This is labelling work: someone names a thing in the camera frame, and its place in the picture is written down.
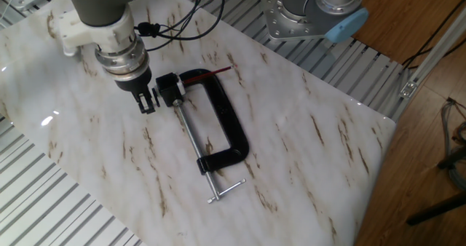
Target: black stand leg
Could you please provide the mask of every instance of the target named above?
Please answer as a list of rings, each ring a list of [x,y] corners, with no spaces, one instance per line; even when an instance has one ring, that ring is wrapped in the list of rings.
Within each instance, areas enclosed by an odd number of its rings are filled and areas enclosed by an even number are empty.
[[[446,167],[453,165],[453,163],[459,161],[464,157],[466,157],[466,146],[461,147],[459,150],[446,157],[443,161],[437,164],[437,167],[445,169]]]
[[[408,217],[406,221],[407,224],[413,226],[421,223],[422,221],[426,221],[430,218],[434,218],[437,215],[442,213],[446,213],[450,210],[453,210],[459,206],[466,204],[466,191],[451,197],[450,199],[446,199],[442,202],[433,205],[425,210],[422,210],[416,214],[413,214]]]

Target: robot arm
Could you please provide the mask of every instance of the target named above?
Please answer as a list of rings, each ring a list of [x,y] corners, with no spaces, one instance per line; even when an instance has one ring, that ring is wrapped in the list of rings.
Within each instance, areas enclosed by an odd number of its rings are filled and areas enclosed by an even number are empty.
[[[72,0],[76,10],[60,16],[60,35],[68,56],[77,54],[82,45],[95,43],[95,56],[103,68],[118,87],[133,94],[142,113],[150,114],[155,111],[157,96],[153,98],[148,88],[152,76],[149,56],[142,39],[134,32],[130,1]],[[287,16],[286,21],[298,24],[304,18],[311,20],[313,29],[312,32],[306,29],[308,36],[338,43],[353,35],[367,20],[368,13],[361,2],[283,0],[278,17]]]
[[[149,56],[134,32],[128,2],[132,0],[72,0],[76,10],[60,16],[60,35],[65,55],[95,43],[95,56],[118,87],[129,91],[142,113],[154,112],[147,87],[151,80]]]

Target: wooden surface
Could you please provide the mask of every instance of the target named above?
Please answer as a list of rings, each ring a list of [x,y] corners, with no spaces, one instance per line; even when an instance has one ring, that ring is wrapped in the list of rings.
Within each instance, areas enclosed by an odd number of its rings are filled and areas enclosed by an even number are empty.
[[[402,63],[417,52],[459,1],[363,0],[369,19],[355,38]]]
[[[398,122],[356,246],[465,245],[466,206],[417,226],[409,215],[460,192],[446,170],[440,110],[447,97],[466,104],[466,47],[445,57],[424,81]],[[450,132],[465,118],[452,108]],[[458,165],[466,174],[466,165]]]

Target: metal grating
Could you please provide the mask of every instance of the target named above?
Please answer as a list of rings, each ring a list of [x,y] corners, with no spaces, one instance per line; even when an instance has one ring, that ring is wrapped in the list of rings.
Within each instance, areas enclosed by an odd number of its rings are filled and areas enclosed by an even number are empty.
[[[7,9],[0,30],[49,1],[25,12]],[[205,10],[217,15],[220,3],[214,0]],[[0,0],[0,12],[6,5]],[[222,20],[395,121],[406,107],[398,93],[407,74],[398,63],[359,41],[272,41],[259,0],[226,0]],[[0,245],[144,243],[0,115]]]

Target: white marble tabletop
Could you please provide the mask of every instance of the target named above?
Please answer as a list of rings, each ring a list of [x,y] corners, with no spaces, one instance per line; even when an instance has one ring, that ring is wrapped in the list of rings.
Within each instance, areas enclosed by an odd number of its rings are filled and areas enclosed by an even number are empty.
[[[139,0],[137,23],[171,24],[187,0]],[[148,245],[352,245],[395,123],[226,23],[197,41],[150,53],[153,77],[193,68],[219,74],[250,153],[216,174],[212,193],[172,108],[140,114],[103,71],[92,46],[62,53],[54,0],[0,33],[0,113]],[[199,10],[184,36],[206,30]],[[163,39],[144,39],[147,47]],[[190,89],[188,113],[206,152],[228,147],[208,99]]]

